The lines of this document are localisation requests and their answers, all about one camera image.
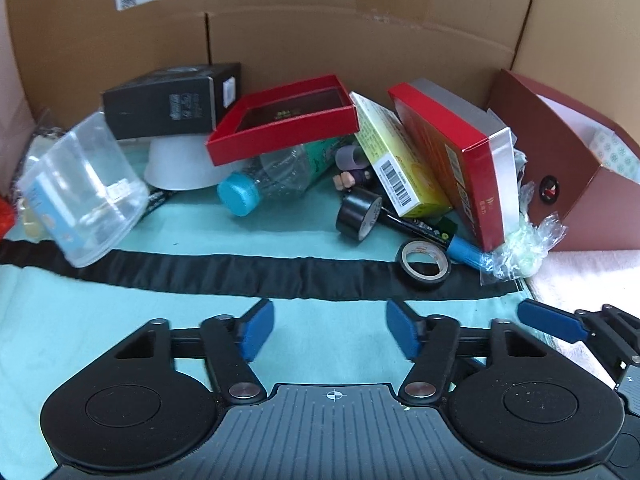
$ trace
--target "plastic bottle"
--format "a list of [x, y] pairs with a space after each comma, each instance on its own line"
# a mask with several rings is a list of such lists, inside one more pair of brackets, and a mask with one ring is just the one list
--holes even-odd
[[265, 153], [218, 184], [218, 196], [236, 216], [247, 216], [264, 199], [301, 196], [335, 160], [335, 152], [349, 137], [317, 140]]

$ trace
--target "yellow box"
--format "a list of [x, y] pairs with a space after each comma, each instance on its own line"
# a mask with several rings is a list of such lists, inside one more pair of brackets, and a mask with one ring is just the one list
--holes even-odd
[[398, 117], [355, 92], [358, 111], [356, 139], [371, 162], [398, 215], [441, 216], [451, 204], [431, 168], [418, 156]]

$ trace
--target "plastic bag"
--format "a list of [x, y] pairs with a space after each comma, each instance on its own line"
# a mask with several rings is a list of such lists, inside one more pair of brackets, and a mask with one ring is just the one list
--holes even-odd
[[486, 256], [486, 272], [481, 272], [481, 283], [508, 282], [533, 276], [549, 251], [566, 234], [558, 213], [552, 213], [536, 227], [529, 222], [527, 211], [535, 193], [535, 184], [529, 182], [520, 189], [520, 227], [509, 234], [504, 243]]
[[524, 177], [524, 169], [527, 165], [527, 155], [516, 148], [513, 149], [513, 160], [516, 163], [516, 178], [518, 179], [518, 187], [522, 186]]

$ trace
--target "clear plastic container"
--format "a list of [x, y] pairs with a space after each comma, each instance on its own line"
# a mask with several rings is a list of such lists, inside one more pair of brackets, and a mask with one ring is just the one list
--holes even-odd
[[145, 211], [148, 190], [96, 112], [18, 181], [28, 207], [75, 267], [116, 246]]

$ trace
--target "blue marker cap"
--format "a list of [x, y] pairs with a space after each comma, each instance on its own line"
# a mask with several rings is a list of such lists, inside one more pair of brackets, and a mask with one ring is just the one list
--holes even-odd
[[242, 173], [232, 173], [218, 184], [218, 196], [236, 216], [247, 216], [260, 203], [260, 192], [254, 181]]
[[491, 272], [487, 254], [464, 238], [454, 236], [447, 248], [449, 258], [459, 264], [466, 264], [476, 270]]

